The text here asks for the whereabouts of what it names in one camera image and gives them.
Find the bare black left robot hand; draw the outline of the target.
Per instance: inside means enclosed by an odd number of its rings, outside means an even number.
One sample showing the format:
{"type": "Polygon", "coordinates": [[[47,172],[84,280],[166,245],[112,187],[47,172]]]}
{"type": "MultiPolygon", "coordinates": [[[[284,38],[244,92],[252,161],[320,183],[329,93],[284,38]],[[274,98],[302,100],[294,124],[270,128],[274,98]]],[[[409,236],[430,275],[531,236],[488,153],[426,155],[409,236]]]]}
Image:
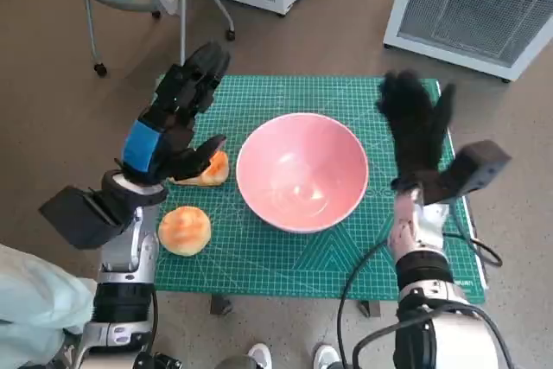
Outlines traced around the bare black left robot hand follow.
{"type": "Polygon", "coordinates": [[[197,148],[190,143],[195,117],[213,103],[229,62],[229,53],[210,41],[162,76],[153,101],[126,138],[119,166],[127,179],[156,185],[168,178],[196,177],[210,166],[226,136],[217,134],[197,148]]]}

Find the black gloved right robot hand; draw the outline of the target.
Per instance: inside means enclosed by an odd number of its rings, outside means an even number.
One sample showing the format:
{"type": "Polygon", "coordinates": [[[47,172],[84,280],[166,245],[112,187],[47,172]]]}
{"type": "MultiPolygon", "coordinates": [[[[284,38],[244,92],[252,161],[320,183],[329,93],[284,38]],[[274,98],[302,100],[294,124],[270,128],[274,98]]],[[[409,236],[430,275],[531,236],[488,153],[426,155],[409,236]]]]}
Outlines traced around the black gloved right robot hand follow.
{"type": "Polygon", "coordinates": [[[393,138],[397,177],[394,190],[419,184],[423,190],[442,187],[439,162],[448,125],[453,117],[456,85],[449,83],[436,102],[411,70],[388,72],[376,102],[393,138]]]}

